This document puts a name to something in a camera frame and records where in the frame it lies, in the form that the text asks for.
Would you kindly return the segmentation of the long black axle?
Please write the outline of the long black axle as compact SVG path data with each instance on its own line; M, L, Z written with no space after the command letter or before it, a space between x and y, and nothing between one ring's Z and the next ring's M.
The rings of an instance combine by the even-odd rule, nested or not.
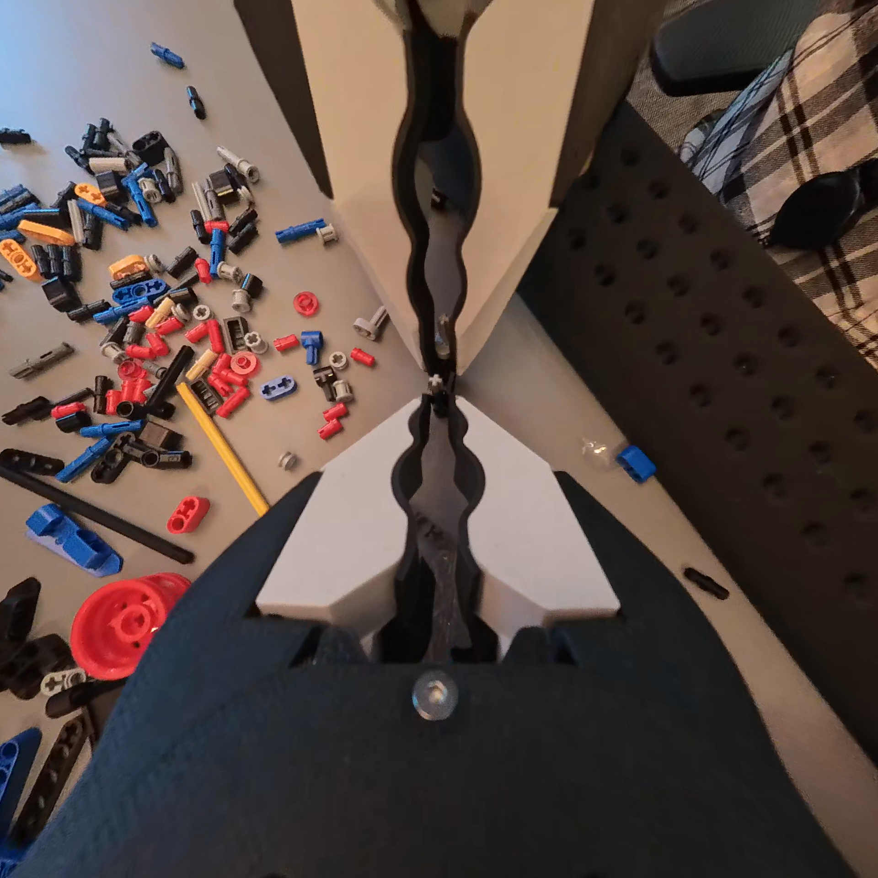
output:
M1 466L1 478L17 487L23 488L29 493L54 503L68 513L79 515L179 564L191 565L196 560L196 556L191 551L171 543L157 534L144 530L84 499L65 492L60 488L53 487L31 474Z

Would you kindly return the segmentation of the black oval object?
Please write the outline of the black oval object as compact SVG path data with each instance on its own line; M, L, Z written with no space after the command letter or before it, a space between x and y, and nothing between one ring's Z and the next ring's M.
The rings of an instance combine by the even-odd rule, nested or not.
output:
M769 245L819 250L836 242L859 217L859 170L829 172L799 186L776 214Z

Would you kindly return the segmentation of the red two-hole beam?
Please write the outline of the red two-hole beam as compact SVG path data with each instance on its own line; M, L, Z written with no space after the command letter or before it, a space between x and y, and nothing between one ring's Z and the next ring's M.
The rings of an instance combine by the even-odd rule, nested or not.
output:
M211 501L209 499L195 495L182 498L167 521L167 531L172 535L183 535L196 531L210 508Z

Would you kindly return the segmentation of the small black pin assembly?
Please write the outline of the small black pin assembly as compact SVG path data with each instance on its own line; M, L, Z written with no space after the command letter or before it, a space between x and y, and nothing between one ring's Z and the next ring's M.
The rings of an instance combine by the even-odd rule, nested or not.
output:
M436 317L432 335L427 338L427 342L425 367L428 375L428 394L431 397L434 415L445 418L449 411L456 376L456 342L449 314L441 313Z

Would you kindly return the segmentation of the black perforated board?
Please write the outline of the black perforated board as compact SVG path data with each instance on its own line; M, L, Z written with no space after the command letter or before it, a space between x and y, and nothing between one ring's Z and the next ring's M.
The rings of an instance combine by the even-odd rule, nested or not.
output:
M876 760L876 371L627 102L518 294Z

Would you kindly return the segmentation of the pile of black beams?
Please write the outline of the pile of black beams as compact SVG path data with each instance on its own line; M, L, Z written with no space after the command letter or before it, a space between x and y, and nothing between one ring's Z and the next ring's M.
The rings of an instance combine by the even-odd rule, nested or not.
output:
M43 680L53 677L52 695L67 695L72 664L67 642L59 635L32 637L41 583L28 577L13 586L1 602L2 695L28 701L41 694ZM91 722L74 713L61 728L42 767L28 789L31 771L42 743L42 731L32 726L3 738L1 743L2 873L20 862L52 816L82 749L91 736Z

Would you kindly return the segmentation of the small black pin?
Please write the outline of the small black pin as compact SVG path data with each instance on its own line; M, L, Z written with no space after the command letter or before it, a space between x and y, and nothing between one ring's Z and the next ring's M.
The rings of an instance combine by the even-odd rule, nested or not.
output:
M702 573L693 567L685 567L683 576L690 584L718 600L728 600L730 598L730 591L706 573Z

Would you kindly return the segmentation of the large red wheel rim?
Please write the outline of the large red wheel rim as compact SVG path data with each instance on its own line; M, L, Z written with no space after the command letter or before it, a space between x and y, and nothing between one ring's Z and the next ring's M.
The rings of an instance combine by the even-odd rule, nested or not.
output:
M70 649L78 666L95 680L129 677L191 585L180 574L157 573L97 589L72 622Z

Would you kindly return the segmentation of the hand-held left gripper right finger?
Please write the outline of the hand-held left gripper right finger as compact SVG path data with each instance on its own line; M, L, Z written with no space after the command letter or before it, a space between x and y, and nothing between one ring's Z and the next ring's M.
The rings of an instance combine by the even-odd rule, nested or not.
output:
M449 401L455 587L469 646L498 655L523 629L615 616L620 599L552 467L463 397Z

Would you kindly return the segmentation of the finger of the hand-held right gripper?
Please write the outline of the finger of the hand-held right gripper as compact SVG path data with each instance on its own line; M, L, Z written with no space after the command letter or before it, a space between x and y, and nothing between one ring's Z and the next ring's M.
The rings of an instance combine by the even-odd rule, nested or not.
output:
M591 1L450 2L463 44L463 111L479 160L464 240L466 301L455 320L456 371L484 347L557 209L558 160L594 11Z
M394 152L412 96L407 38L418 2L294 1L335 218L391 323L427 374L429 319L411 302L412 239L393 184Z

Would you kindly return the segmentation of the grey desk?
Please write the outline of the grey desk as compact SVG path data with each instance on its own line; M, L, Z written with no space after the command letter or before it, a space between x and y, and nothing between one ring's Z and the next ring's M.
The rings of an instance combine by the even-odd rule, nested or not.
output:
M107 228L108 262L142 248L171 259L186 247L194 201L189 185L221 166L216 145L253 161L261 175L287 149L298 147L231 2L2 2L2 127L24 129L35 141L2 149L2 190L24 183L52 202L66 181L79 177L65 146L79 144L88 119L102 117L113 120L128 144L152 127L161 130L181 159L187 185L181 214L161 213L174 232L182 230L179 239L152 243L144 236L143 243L127 247L126 236ZM379 300L345 238L326 247L318 241L282 247L274 236L276 229L331 213L306 162L305 171L305 181L282 187L280 219L269 219L268 239L260 234L252 247L253 271L266 284L259 305L275 320L269 281L281 284L286 274L295 278L299 271L299 289L333 306L314 323L332 350L339 349L329 341L336 334L349 352L357 344L353 321L371 316ZM256 192L265 189L261 181ZM286 357L264 369L296 376L294 395L277 408L251 399L230 420L219 419L269 502L423 391L424 376L393 327L382 342L365 347L377 364L374 369L353 364L345 371L356 400L343 431L331 440L314 433L323 394ZM2 373L2 411L21 400L49 397L55 376L53 371L28 386ZM683 580L737 662L808 805L853 869L876 876L876 769L656 479L638 487L618 469L587 464L583 437L623 444L623 433L517 296L465 373L463 395L554 469L575 477L678 578L692 566L730 589L728 600L718 600ZM195 553L193 565L171 562L87 525L123 557L122 578L165 571L194 578L256 520L191 413L177 411L170 426L191 450L188 471L153 474L134 464L112 486L96 485L85 475L65 487L162 536L169 536L166 521L184 496L211 501L198 530L178 541ZM292 471L278 466L287 451L300 459ZM32 634L67 639L82 602L113 577L90 576L26 536L27 518L44 502L2 479L2 598L19 581L37 577L42 588Z

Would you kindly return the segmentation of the blue fairing panel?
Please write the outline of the blue fairing panel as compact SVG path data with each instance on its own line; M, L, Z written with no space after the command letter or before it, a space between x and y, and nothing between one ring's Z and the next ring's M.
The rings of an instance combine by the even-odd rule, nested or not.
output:
M124 560L104 539L60 507L48 503L26 520L27 537L89 575L101 578L122 571Z

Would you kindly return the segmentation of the long yellow axle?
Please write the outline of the long yellow axle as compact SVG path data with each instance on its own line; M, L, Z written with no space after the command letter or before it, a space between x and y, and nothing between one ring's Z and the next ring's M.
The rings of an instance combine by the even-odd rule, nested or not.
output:
M209 443L214 447L225 468L249 502L250 506L261 517L269 511L269 502L263 496L247 468L237 456L235 450L226 441L225 435L215 425L214 420L198 402L192 389L185 383L176 385L177 394L190 410Z

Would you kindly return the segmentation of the small blue brick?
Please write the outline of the small blue brick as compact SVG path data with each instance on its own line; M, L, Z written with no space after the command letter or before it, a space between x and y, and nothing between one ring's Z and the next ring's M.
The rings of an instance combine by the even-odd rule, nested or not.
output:
M616 462L638 485L655 476L657 467L652 459L638 446L629 444L616 454Z

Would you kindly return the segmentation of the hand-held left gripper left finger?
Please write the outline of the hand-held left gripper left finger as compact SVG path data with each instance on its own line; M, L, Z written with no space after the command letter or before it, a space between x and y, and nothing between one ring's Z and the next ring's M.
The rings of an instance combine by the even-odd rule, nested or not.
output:
M384 659L422 659L433 575L410 500L423 482L431 402L423 395L327 463L270 570L262 614L375 636Z

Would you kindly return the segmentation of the pile of small connector pins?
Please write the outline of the pile of small connector pins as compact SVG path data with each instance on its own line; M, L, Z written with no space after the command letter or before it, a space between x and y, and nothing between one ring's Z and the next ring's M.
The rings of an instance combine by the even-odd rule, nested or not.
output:
M280 219L282 187L305 181L303 155L287 149L262 175L259 193L254 164L217 151L222 166L191 179L191 237L172 259L142 248L108 262L103 252L111 227L127 247L182 234L161 215L181 214L186 193L177 154L155 127L129 145L112 119L90 118L81 142L65 146L79 177L51 203L24 183L2 190L2 289L17 284L2 299L2 373L61 343L76 351L33 379L9 376L37 386L57 372L49 397L2 411L2 429L52 423L80 444L70 460L2 448L2 466L63 491L86 474L111 484L130 462L149 473L185 471L191 450L167 423L189 410L176 385L188 385L213 420L233 418L251 399L277 408L299 388L296 376L264 369L284 357L325 394L314 433L328 440L343 430L355 398L339 372L347 351L336 334L329 341L339 350L326 347L314 323L332 304L311 291L320 311L300 316L292 300L306 291L302 275L288 273L268 284L274 320L259 305L266 284L253 271L254 242Z

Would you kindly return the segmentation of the person's plaid shirt torso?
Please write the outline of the person's plaid shirt torso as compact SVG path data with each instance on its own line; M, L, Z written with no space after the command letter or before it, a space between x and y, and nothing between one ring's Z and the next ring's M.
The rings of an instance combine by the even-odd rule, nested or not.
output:
M703 118L679 156L870 364L877 364L876 206L827 247L770 243L782 205L822 174L877 155L876 2L823 2L786 50L722 113Z

